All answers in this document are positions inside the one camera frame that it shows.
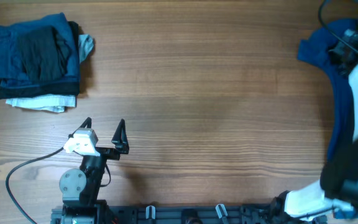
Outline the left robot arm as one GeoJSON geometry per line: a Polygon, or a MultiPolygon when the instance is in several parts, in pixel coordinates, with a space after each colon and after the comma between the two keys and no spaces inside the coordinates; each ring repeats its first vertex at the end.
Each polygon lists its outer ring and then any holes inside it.
{"type": "Polygon", "coordinates": [[[117,223],[117,216],[110,210],[107,201],[99,200],[100,188],[105,185],[102,178],[109,172],[107,161],[118,161],[122,154],[129,153],[126,123],[121,119],[111,139],[114,147],[98,147],[98,137],[91,128],[91,118],[70,134],[63,149],[82,156],[77,169],[66,171],[60,178],[63,207],[51,215],[51,223],[117,223]]]}

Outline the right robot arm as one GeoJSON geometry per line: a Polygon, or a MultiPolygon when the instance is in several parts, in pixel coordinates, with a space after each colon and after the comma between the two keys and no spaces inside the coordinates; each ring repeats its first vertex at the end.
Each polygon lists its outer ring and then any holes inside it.
{"type": "Polygon", "coordinates": [[[358,219],[358,19],[322,23],[300,42],[298,59],[320,68],[334,95],[334,129],[320,178],[276,198],[269,222],[321,223],[327,214],[358,219]]]}

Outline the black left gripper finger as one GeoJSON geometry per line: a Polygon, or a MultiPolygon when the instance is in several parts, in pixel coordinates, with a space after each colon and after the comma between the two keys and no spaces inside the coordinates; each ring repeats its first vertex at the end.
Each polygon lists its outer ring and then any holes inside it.
{"type": "Polygon", "coordinates": [[[115,145],[115,149],[120,154],[129,153],[129,142],[126,134],[126,122],[124,119],[121,119],[117,129],[111,139],[111,142],[115,145]]]}
{"type": "Polygon", "coordinates": [[[84,122],[71,134],[68,135],[68,138],[72,138],[74,133],[80,129],[80,128],[91,128],[92,125],[92,119],[90,117],[87,117],[84,122]]]}

